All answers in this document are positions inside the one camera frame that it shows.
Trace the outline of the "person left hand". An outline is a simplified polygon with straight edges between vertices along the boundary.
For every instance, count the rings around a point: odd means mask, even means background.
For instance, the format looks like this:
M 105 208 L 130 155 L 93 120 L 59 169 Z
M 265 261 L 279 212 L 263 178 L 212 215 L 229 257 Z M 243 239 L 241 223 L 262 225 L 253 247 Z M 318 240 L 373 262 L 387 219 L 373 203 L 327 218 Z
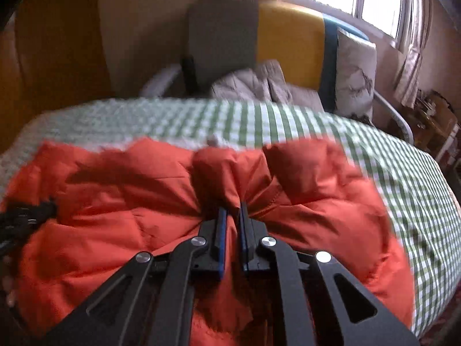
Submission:
M 16 261 L 8 255 L 4 256 L 1 259 L 1 290 L 5 294 L 5 302 L 9 308 L 16 304 L 16 275 Z

